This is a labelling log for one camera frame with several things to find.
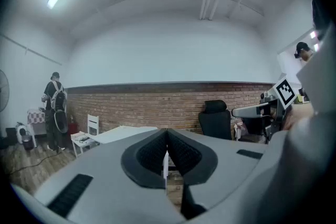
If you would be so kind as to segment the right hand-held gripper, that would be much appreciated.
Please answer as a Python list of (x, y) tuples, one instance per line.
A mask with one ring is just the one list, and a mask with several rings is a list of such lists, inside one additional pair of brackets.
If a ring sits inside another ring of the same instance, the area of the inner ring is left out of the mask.
[(296, 94), (286, 77), (281, 78), (271, 89), (260, 95), (260, 105), (232, 109), (235, 118), (262, 119), (262, 133), (267, 142), (284, 125), (288, 109)]

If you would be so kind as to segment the white round appliance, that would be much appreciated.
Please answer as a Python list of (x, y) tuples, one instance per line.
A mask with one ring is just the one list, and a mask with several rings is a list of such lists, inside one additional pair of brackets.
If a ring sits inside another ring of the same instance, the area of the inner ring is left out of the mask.
[(27, 135), (27, 127), (23, 123), (17, 122), (15, 128), (16, 128), (16, 137), (17, 137), (18, 143), (22, 144), (23, 136)]

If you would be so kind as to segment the red fire extinguisher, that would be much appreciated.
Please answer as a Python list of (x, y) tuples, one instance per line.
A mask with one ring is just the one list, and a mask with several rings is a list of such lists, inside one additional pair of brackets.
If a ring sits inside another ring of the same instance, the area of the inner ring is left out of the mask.
[(72, 135), (78, 132), (78, 124), (75, 121), (75, 118), (70, 115), (68, 119), (68, 135), (72, 137)]

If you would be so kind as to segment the white wooden chair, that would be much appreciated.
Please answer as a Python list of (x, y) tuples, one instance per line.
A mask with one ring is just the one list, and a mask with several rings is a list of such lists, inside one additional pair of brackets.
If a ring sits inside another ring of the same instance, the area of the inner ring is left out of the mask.
[(100, 143), (95, 141), (92, 137), (99, 134), (99, 117), (88, 114), (87, 118), (87, 133), (82, 131), (71, 134), (71, 142), (75, 157), (78, 158), (84, 153), (84, 149), (91, 149), (98, 146)]

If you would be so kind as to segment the black office chair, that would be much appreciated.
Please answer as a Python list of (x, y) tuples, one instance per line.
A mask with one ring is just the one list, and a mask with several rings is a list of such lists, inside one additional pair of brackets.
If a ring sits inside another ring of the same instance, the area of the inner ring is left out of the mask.
[(204, 111), (199, 113), (198, 120), (204, 135), (232, 140), (231, 113), (223, 100), (205, 101)]

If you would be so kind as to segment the pink checkered cloth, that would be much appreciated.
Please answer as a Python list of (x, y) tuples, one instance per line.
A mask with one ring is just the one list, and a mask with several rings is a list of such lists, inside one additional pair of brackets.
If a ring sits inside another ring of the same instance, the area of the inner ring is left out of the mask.
[(45, 113), (41, 110), (29, 109), (27, 111), (27, 124), (45, 123)]

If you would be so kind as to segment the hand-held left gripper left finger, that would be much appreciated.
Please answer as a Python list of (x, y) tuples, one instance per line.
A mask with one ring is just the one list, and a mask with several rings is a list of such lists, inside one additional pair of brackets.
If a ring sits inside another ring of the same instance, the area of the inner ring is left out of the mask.
[[(185, 217), (164, 189), (143, 188), (122, 169), (123, 152), (155, 133), (143, 132), (87, 151), (49, 177), (34, 195), (16, 185), (12, 185), (13, 191), (34, 219), (43, 224), (182, 224)], [(48, 206), (77, 175), (92, 180), (62, 217)]]

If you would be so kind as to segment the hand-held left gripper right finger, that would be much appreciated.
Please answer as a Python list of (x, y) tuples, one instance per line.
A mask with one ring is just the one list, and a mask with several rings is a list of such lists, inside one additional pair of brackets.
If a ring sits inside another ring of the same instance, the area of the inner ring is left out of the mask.
[(260, 186), (249, 190), (268, 146), (167, 130), (169, 155), (183, 178), (180, 213), (171, 224), (258, 224)]

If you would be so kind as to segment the black standing fan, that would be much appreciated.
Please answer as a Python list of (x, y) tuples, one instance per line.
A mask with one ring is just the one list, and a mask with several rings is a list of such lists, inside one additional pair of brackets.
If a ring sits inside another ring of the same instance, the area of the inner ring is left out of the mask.
[(6, 74), (0, 69), (0, 112), (4, 111), (9, 101), (9, 82)]

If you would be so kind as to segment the black bucket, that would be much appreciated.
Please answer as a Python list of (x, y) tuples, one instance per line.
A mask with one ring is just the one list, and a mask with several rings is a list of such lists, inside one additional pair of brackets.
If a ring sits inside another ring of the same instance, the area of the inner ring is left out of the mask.
[(33, 137), (29, 133), (22, 134), (22, 144), (26, 151), (30, 151), (34, 148)]

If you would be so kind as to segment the white wall rail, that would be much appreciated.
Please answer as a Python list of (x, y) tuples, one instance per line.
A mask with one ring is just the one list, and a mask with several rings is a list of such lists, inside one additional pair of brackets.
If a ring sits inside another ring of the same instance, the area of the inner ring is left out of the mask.
[(43, 55), (43, 54), (41, 54), (41, 53), (39, 53), (39, 52), (37, 52), (37, 51), (35, 51), (35, 50), (33, 50), (33, 49), (31, 49), (31, 48), (29, 48), (29, 47), (27, 47), (27, 46), (21, 44), (21, 43), (19, 43), (19, 42), (13, 40), (13, 39), (11, 39), (11, 38), (9, 38), (8, 36), (6, 36), (6, 35), (4, 35), (4, 34), (1, 34), (1, 33), (0, 33), (0, 37), (6, 39), (7, 41), (9, 41), (9, 42), (11, 42), (11, 43), (13, 43), (13, 44), (15, 44), (15, 45), (17, 45), (17, 46), (23, 48), (23, 49), (25, 49), (26, 52), (29, 51), (29, 52), (31, 52), (31, 53), (33, 53), (33, 54), (35, 54), (35, 55), (37, 55), (37, 56), (39, 56), (39, 57), (41, 57), (41, 58), (43, 58), (43, 59), (46, 59), (46, 60), (48, 60), (48, 61), (50, 61), (50, 62), (52, 62), (52, 63), (55, 63), (55, 64), (57, 64), (57, 65), (59, 65), (59, 66), (62, 66), (62, 63), (61, 63), (61, 62), (56, 61), (56, 60), (54, 60), (54, 59), (52, 59), (52, 58), (50, 58), (50, 57), (47, 57), (47, 56), (45, 56), (45, 55)]

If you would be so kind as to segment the person's right forearm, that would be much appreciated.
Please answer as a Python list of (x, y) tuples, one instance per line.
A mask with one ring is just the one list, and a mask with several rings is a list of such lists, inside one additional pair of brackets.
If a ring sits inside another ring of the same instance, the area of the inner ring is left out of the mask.
[(302, 119), (310, 118), (314, 115), (314, 110), (311, 103), (294, 104), (291, 110), (287, 112), (283, 124), (283, 130), (290, 130), (297, 122)]

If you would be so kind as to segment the round black bag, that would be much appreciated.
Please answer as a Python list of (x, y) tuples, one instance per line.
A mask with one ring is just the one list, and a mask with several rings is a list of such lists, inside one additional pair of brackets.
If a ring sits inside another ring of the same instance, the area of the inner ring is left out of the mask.
[(68, 121), (65, 111), (56, 111), (54, 113), (55, 125), (58, 131), (62, 134), (68, 132)]

